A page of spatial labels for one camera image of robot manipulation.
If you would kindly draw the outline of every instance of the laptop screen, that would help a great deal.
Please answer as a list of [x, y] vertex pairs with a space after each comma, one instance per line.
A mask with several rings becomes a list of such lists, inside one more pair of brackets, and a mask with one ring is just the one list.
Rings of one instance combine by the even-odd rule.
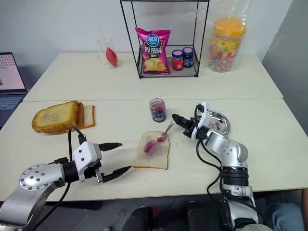
[[0, 93], [25, 91], [13, 54], [0, 53]]

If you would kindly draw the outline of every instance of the white table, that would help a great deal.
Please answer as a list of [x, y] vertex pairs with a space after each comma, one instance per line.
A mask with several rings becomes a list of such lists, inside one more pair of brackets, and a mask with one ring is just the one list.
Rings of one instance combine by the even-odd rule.
[[97, 53], [61, 53], [24, 101], [189, 100], [282, 98], [255, 55], [243, 55], [239, 68], [227, 73], [200, 67], [199, 77], [139, 80], [131, 53], [119, 53], [119, 69], [108, 69]]
[[[120, 148], [103, 153], [103, 172], [131, 165], [142, 134], [165, 130], [172, 113], [187, 118], [203, 100], [166, 100], [168, 118], [152, 121], [148, 100], [82, 101], [96, 106], [96, 126], [82, 130], [92, 142], [121, 142]], [[308, 187], [308, 138], [282, 99], [207, 100], [231, 122], [229, 137], [249, 150], [249, 182], [254, 191]], [[0, 131], [0, 201], [19, 183], [19, 175], [30, 165], [68, 156], [67, 134], [38, 134], [31, 127], [34, 114], [61, 102], [23, 102]], [[217, 171], [196, 156], [195, 144], [175, 126], [170, 131], [169, 168], [130, 169], [113, 181], [98, 184], [92, 178], [72, 184], [65, 200], [104, 200], [151, 196], [204, 194]], [[77, 135], [73, 133], [73, 148]], [[204, 158], [213, 161], [203, 154]], [[57, 201], [64, 187], [49, 197]], [[217, 193], [217, 185], [212, 192]]]

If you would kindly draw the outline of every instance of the chip bag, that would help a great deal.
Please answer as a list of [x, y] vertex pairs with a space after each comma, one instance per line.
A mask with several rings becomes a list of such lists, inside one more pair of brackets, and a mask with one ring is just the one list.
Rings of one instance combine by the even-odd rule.
[[136, 32], [142, 41], [143, 72], [170, 74], [165, 51], [170, 30], [145, 31], [136, 27]]

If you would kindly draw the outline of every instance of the plastic container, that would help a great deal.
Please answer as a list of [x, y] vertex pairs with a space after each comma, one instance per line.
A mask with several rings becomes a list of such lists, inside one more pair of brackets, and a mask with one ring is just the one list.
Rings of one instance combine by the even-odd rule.
[[172, 52], [172, 67], [176, 71], [183, 69], [183, 52], [181, 50], [174, 50]]
[[235, 17], [225, 17], [214, 23], [214, 34], [210, 47], [209, 68], [227, 72], [238, 54], [246, 26]]
[[163, 122], [167, 117], [165, 102], [162, 99], [152, 99], [150, 101], [150, 111], [155, 122]]
[[183, 48], [184, 67], [192, 67], [193, 65], [193, 49], [191, 47]]

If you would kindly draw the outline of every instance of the jeans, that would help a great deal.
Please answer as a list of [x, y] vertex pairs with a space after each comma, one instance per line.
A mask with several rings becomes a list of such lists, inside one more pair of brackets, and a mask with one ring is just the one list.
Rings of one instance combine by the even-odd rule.
[[274, 231], [305, 231], [302, 211], [292, 203], [277, 203], [264, 212], [266, 225]]

